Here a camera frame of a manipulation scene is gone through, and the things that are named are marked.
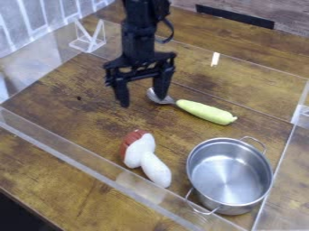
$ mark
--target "stainless steel pot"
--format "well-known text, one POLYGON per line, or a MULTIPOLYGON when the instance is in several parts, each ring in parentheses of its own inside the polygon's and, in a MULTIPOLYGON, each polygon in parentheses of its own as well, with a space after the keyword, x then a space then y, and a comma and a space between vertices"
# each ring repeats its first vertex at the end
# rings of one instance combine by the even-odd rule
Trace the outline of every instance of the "stainless steel pot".
POLYGON ((266 147, 254 138, 216 138, 199 143, 187 159, 187 175, 202 204, 214 212, 239 215, 265 198, 273 184, 273 171, 265 157, 266 147), (258 142, 259 152, 243 139, 258 142))

